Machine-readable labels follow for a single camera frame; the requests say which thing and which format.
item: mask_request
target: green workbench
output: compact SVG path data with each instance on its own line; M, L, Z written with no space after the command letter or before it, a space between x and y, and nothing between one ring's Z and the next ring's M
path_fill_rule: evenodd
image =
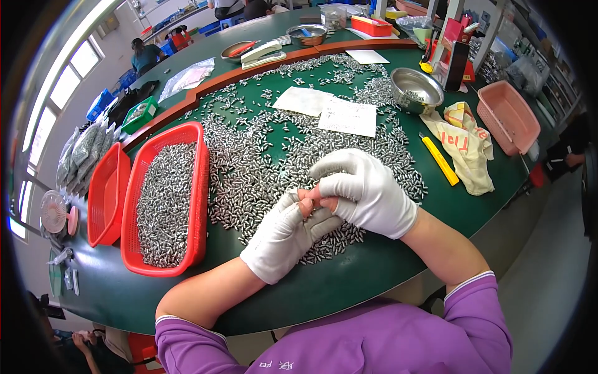
M212 56L218 57L224 47L240 40L270 40L283 35L286 28L298 23L298 18L310 11L315 12L315 10L308 9L275 14L272 17L246 22L211 35L159 64L138 80L135 87L140 87L146 81L158 79L161 84L154 92L154 96L158 98L167 79L190 64ZM356 39L354 34L348 31L337 31L329 41L353 39ZM295 48L291 45L283 48L283 51L292 50ZM402 66L417 69L422 54L419 50L381 50L379 53L391 62L386 65L389 72ZM262 89L269 88L283 92L288 87L295 85L293 79L297 77L303 78L306 82L302 87L307 87L307 83L313 83L316 89L336 95L351 95L348 86L328 84L321 87L318 85L318 78L326 77L327 71L333 69L332 63L327 64L330 66L325 64L313 71L295 72L293 78L281 79L280 76L271 75L264 77L260 81L260 86L256 86L255 81L250 81L246 87L237 89L239 95L246 97L246 104L250 104L254 98L256 103L262 103L260 109L264 109L263 103L265 102L265 99L260 98ZM211 78L236 67L217 58ZM167 68L170 68L171 72L164 74L164 70ZM354 86L363 87L363 80L366 77L367 75L363 75L356 78ZM184 97L185 92L181 92L166 99L160 104L160 110L163 111L164 108L171 107L183 100ZM439 109L442 110L457 101L469 103L474 110L478 124L483 126L483 122L475 114L478 98L473 90L467 94L445 93L444 103ZM535 110L539 120L543 120L539 111L533 105L530 106ZM193 112L189 120L193 120L193 117L198 117L200 120L198 114L200 111ZM231 117L234 122L236 115L227 113L227 116ZM422 174L423 180L429 187L429 194L423 200L423 208L467 237L471 237L485 225L527 179L527 172L521 158L519 156L507 157L495 144L495 159L488 163L488 170L496 187L494 192L482 196L471 196L465 191L462 183L450 187L429 151L419 141L418 132L422 131L429 135L421 119L416 115L407 115L404 112L399 113L398 117L403 131L411 139L408 149L416 160L414 167ZM175 120L155 134L184 122L184 120ZM285 133L276 129L272 133L272 140L274 140L272 143L280 144L283 136L291 135L294 133ZM444 157L451 163L450 157L442 150L440 143L434 141ZM140 146L129 151L129 156L132 159ZM269 153L273 159L282 158L284 154L282 149L276 147L271 148ZM532 163L529 160L528 165L531 168ZM76 296L72 291L65 290L63 287L60 303L64 308L81 317L131 332L154 334L155 307L165 292L185 278L212 269L238 256L243 249L234 230L227 231L220 224L209 224L206 255L201 264L188 269L179 277L141 276L129 272L124 267L118 247L119 242L110 247L101 245L96 248L89 247L86 216L86 207L82 206L80 228L76 237L68 244L74 249L75 260L71 262L70 266L79 269L81 294ZM364 243L351 245L344 254L334 257L333 260L315 265L296 266L277 285L264 288L226 312L218 320L214 330L229 336L240 335L277 329L320 318L378 296L425 269L426 266L418 256L402 242L367 233Z

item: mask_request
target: stapler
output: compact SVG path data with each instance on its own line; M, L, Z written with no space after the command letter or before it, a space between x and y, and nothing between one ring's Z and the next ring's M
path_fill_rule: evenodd
M261 47L249 51L241 56L241 68L247 70L260 66L263 63L286 59L286 53L282 51L269 54L280 49L282 49L282 45L279 42L270 41Z

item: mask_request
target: hand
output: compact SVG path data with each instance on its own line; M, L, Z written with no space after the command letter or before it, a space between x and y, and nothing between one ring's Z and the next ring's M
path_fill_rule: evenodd
M585 162L585 154L573 154L569 153L567 157L565 157L565 162L567 166L572 168L580 163Z
M268 284L277 283L299 262L313 243L343 223L329 209L313 210L311 199L287 191L262 220L239 256Z
M73 339L73 342L75 343L75 346L79 348L79 350L83 352L84 355L91 354L89 347L85 344L85 339L83 335L74 333L73 335L71 335L71 337Z
M345 170L348 174L338 173ZM358 227L398 239L417 218L417 205L396 183L392 171L377 158L358 149L324 156L310 169L320 183L307 193L322 206Z

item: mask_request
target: blue plastic crate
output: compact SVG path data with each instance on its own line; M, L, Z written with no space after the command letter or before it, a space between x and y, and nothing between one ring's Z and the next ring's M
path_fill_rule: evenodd
M90 121L95 121L96 118L100 115L100 113L114 100L114 96L110 94L108 89L104 89L102 93L100 93L96 99L93 101L93 104L89 107L87 111L87 119Z
M209 25L202 27L201 29L197 30L200 34L205 34L207 31L214 30L218 28L220 30L220 21L212 22Z
M178 50L175 47L175 42L173 42L170 38L168 40L163 41L161 45L158 45L158 47L160 47L162 52L164 52L168 56L172 56L173 54L178 52Z
M129 69L126 73L120 76L118 82L114 85L110 94L116 97L122 90L129 88L137 80L137 74L135 70Z

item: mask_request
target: pile of metal parts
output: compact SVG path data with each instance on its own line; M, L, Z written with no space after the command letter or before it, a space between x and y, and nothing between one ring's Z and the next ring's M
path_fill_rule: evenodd
M210 151L210 220L212 224L222 223L225 229L237 230L243 245L247 245L263 216L284 191L316 185L317 181L309 177L309 168L334 150L360 148L390 167L396 181L413 200L420 201L427 193L421 174L413 168L415 161L407 151L408 139L396 117L399 107L392 99L390 79L382 65L360 65L346 54L334 54L281 65L239 83L246 86L253 81L260 86L257 82L264 76L291 77L295 71L313 70L327 62L332 62L335 68L344 67L335 70L330 79L337 84L347 85L355 75L369 74L364 88L350 87L353 96L338 97L376 105L379 115L387 115L377 127L375 138L320 130L317 117L296 112L262 107L260 112L256 110L255 114L249 114L246 99L237 93L236 84L200 100L203 106L199 108L202 110L199 121L204 127L204 140ZM269 89L263 92L266 96L272 94ZM267 101L264 106L272 104ZM247 113L251 117L240 115L233 122L227 119L227 113L221 114L222 111ZM300 137L286 136L282 145L272 144L269 133L277 127L288 130L288 126L295 126ZM280 154L280 158L272 157L271 153ZM344 223L315 243L300 262L314 264L332 259L334 255L344 253L348 245L363 242L364 233L365 230Z
M482 45L484 38L476 38L471 37L469 40L469 59L470 61L474 61L475 57L478 55L478 51ZM484 78L486 83L494 83L502 80L507 80L507 67L509 64L505 66L502 63L502 59L496 55L496 53L490 49L486 58L484 59L484 63L480 67L478 74Z
M197 142L167 145L148 167L137 202L146 264L176 267L185 256L196 148Z

